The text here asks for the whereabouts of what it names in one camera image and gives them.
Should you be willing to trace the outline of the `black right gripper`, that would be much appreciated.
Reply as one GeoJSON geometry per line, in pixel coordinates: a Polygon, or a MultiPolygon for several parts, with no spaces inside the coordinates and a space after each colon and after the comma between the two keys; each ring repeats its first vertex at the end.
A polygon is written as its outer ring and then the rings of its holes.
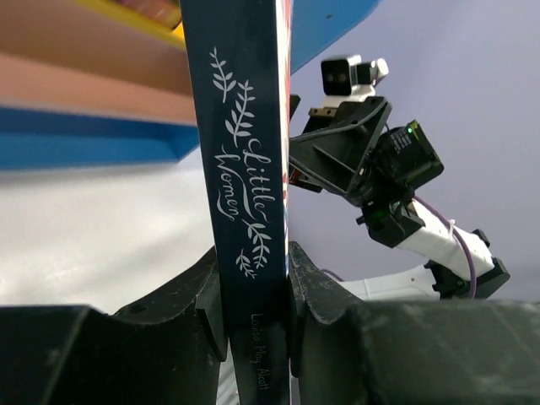
{"type": "MultiPolygon", "coordinates": [[[[289,96],[289,119],[300,97],[289,96]]],[[[391,103],[371,96],[343,102],[330,116],[309,116],[289,141],[289,184],[322,189],[355,207],[408,202],[444,165],[417,121],[389,128],[391,103]]]]}

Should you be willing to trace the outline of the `blue yellow wooden bookshelf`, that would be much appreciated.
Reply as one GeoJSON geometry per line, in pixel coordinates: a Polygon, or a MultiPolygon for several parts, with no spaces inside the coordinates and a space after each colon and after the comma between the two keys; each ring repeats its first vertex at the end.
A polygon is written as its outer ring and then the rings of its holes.
{"type": "Polygon", "coordinates": [[[373,1],[4,1],[1,167],[286,165],[289,75],[373,1]]]}

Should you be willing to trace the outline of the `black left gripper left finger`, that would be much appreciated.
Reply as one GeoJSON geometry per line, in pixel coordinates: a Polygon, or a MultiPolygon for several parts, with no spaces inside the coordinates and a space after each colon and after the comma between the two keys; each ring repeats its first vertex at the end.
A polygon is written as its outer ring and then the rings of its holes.
{"type": "Polygon", "coordinates": [[[214,251],[113,315],[1,309],[4,404],[213,404],[227,353],[214,251]]]}

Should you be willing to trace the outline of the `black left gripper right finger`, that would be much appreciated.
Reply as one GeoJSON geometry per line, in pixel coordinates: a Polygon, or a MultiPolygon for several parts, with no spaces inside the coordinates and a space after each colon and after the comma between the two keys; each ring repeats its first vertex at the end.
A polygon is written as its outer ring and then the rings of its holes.
{"type": "Polygon", "coordinates": [[[536,404],[539,307],[364,302],[289,246],[291,368],[304,404],[536,404]]]}

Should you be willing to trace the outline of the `Little Women floral book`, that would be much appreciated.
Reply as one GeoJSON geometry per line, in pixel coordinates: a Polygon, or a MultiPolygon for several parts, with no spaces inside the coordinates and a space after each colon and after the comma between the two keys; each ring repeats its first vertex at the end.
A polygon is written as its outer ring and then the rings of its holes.
{"type": "Polygon", "coordinates": [[[224,320],[243,404],[290,401],[289,1],[181,3],[224,320]]]}

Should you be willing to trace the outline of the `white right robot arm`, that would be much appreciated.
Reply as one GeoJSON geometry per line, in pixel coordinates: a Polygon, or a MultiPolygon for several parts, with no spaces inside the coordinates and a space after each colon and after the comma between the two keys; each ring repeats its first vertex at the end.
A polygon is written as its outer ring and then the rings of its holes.
{"type": "Polygon", "coordinates": [[[311,109],[289,141],[290,184],[343,198],[372,240],[424,257],[401,273],[347,282],[360,299],[488,298],[509,280],[503,262],[483,231],[458,228],[417,195],[444,166],[418,122],[388,126],[391,111],[380,96],[311,109]]]}

